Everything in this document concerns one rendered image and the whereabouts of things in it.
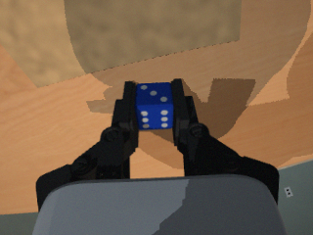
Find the blue die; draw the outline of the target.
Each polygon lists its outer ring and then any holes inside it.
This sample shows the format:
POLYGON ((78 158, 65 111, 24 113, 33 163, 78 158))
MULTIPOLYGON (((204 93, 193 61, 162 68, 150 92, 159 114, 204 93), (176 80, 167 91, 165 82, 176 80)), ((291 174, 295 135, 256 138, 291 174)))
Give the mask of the blue die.
POLYGON ((135 92, 135 114, 140 130, 173 127, 171 83, 138 83, 135 92))

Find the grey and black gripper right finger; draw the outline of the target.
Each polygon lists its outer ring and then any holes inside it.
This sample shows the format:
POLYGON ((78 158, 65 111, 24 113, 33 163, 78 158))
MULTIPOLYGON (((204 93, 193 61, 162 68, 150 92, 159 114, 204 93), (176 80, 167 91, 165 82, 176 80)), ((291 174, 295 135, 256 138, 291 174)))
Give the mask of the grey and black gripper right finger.
POLYGON ((239 174, 256 178, 268 187, 278 205, 278 170, 271 164, 241 157, 209 135, 206 125, 198 121, 193 96, 184 94, 181 78, 171 81, 171 90, 173 140, 177 151, 183 154, 184 176, 239 174))

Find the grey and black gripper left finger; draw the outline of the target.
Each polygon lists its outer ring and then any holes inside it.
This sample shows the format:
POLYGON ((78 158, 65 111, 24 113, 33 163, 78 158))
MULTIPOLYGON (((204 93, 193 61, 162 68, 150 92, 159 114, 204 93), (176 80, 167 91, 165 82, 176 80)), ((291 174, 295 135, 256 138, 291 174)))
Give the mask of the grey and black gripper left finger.
POLYGON ((103 130, 100 141, 72 164, 61 166, 37 179, 35 188, 39 212, 48 194, 66 183, 130 178, 130 156, 139 144, 135 92, 136 83, 125 81, 122 99, 115 100, 112 125, 103 130))

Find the tan textured mat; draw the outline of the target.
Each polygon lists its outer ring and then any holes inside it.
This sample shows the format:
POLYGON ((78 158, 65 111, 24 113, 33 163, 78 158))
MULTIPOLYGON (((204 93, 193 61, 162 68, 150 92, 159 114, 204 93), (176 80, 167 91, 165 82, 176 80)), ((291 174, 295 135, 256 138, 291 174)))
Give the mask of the tan textured mat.
POLYGON ((37 87, 240 40, 242 0, 0 0, 0 44, 37 87))

